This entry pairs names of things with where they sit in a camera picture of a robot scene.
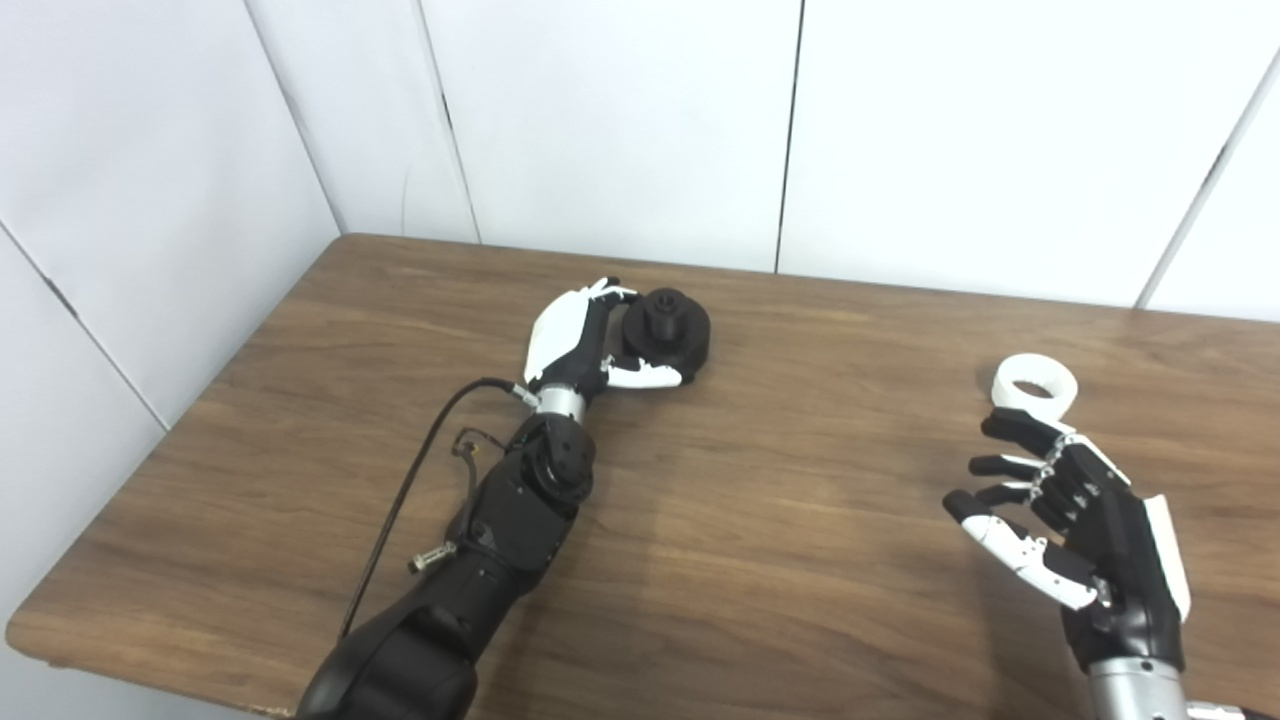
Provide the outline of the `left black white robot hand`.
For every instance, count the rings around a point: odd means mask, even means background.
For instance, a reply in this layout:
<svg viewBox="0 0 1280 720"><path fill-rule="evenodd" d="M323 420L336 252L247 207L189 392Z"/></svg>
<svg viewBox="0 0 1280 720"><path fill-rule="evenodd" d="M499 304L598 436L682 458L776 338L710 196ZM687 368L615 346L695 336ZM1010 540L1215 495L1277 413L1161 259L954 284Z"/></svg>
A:
<svg viewBox="0 0 1280 720"><path fill-rule="evenodd" d="M563 386L585 398L607 388L663 389L685 383L673 366L605 351L611 314L643 296L616 277L570 290L544 307L532 324L524 379L530 391Z"/></svg>

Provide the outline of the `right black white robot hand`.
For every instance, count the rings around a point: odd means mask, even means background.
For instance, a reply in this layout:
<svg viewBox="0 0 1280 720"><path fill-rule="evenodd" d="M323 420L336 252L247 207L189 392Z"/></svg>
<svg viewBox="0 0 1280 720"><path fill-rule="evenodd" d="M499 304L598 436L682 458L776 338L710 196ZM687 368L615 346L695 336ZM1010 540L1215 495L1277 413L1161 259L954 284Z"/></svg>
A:
<svg viewBox="0 0 1280 720"><path fill-rule="evenodd" d="M1190 592L1166 498L1138 495L1103 451L1060 421L996 407L980 429L1024 455L973 457L970 474L995 483L950 491L947 514L1060 607L1080 669L1139 659L1184 671Z"/></svg>

